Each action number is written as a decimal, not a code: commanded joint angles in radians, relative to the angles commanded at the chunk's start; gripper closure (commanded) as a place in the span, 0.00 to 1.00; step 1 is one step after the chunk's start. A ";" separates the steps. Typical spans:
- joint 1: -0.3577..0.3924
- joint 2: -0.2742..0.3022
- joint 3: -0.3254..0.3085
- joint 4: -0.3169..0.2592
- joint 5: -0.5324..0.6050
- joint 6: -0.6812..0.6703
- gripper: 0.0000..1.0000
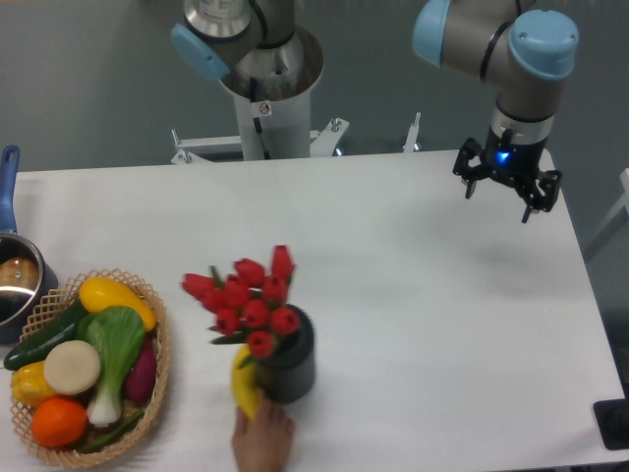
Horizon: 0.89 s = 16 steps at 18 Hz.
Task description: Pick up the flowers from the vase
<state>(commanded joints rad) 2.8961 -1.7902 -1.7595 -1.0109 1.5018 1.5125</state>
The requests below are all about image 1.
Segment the second grey robot arm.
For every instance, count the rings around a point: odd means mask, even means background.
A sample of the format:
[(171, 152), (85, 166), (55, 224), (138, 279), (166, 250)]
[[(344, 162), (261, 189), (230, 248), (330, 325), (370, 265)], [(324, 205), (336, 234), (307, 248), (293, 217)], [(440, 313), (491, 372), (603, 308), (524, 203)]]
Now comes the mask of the second grey robot arm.
[(193, 71), (211, 81), (256, 49), (283, 46), (295, 31), (293, 1), (185, 1), (183, 12), (171, 42)]

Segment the grey robot arm, blue caps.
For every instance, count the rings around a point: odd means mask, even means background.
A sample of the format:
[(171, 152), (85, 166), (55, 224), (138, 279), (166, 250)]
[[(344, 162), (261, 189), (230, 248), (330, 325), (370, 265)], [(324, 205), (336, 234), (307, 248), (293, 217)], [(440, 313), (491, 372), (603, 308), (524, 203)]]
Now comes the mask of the grey robot arm, blue caps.
[(549, 212), (562, 174), (540, 161), (575, 66), (580, 36), (567, 16), (531, 1), (429, 1), (418, 15), (412, 48), (421, 59), (476, 77), (497, 96), (486, 140), (459, 148), (454, 175), (466, 186), (490, 179), (513, 189), (522, 218)]

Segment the bare human hand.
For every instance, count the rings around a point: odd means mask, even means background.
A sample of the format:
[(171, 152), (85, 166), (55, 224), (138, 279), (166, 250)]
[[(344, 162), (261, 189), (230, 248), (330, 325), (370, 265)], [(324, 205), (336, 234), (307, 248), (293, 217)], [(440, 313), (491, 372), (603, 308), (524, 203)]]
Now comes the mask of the bare human hand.
[(231, 439), (239, 471), (283, 471), (292, 449), (295, 422), (281, 404), (271, 401), (263, 390), (257, 391), (258, 406), (253, 420), (236, 409)]

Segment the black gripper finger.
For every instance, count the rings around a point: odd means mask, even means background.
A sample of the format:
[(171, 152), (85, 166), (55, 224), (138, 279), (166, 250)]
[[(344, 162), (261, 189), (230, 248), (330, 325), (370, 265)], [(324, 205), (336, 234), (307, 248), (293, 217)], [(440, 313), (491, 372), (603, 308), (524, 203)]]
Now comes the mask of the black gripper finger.
[(490, 177), (490, 165), (486, 161), (485, 149), (477, 140), (469, 138), (459, 148), (452, 172), (460, 177), (466, 186), (466, 199), (473, 196), (479, 181)]
[(527, 223), (534, 213), (552, 210), (559, 196), (562, 177), (562, 172), (558, 170), (539, 170), (535, 177), (527, 177), (517, 184), (516, 192), (525, 202), (522, 223)]

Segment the black gripper body, blue light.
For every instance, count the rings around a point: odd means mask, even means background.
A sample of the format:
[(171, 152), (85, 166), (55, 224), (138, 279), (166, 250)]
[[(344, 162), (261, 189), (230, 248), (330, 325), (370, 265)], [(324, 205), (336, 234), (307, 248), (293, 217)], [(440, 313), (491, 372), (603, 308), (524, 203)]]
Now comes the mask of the black gripper body, blue light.
[(516, 144), (514, 139), (504, 144), (501, 139), (501, 134), (488, 131), (481, 154), (481, 175), (512, 188), (532, 187), (540, 172), (546, 139), (534, 144)]

